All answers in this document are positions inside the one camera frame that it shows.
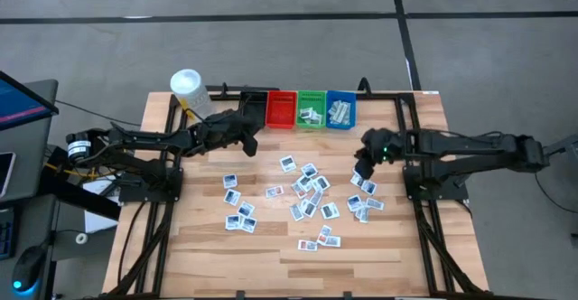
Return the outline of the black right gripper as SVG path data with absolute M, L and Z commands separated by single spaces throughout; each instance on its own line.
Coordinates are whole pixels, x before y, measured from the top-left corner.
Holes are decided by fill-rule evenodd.
M 404 138 L 396 132 L 390 130 L 379 130 L 378 137 L 378 160 L 380 163 L 388 162 L 392 164 L 403 158 L 405 150 Z M 361 158 L 354 168 L 355 172 L 363 179 L 370 179 L 374 171 L 374 162 L 371 159 Z

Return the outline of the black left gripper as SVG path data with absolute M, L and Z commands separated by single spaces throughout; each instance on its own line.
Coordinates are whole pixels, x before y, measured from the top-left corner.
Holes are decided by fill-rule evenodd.
M 238 110 L 227 109 L 211 116 L 211 142 L 213 144 L 236 144 L 242 142 L 244 153 L 256 155 L 257 140 L 243 131 L 244 119 Z

